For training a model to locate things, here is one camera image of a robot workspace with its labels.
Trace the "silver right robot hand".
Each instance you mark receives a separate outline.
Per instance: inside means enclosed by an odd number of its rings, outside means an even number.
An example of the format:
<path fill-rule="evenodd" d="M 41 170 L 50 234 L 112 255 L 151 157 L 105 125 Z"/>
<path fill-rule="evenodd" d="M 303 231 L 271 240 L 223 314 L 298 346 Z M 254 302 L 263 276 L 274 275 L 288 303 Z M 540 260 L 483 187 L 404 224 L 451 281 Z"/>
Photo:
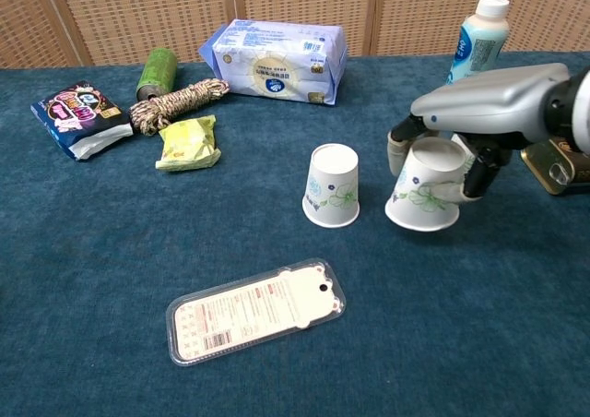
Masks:
<path fill-rule="evenodd" d="M 562 63 L 494 69 L 443 85 L 418 98 L 409 115 L 387 136 L 390 171 L 397 177 L 409 147 L 427 132 L 451 131 L 463 137 L 475 155 L 460 199 L 483 197 L 514 150 L 549 139 L 559 131 L 560 108 L 571 84 Z"/>

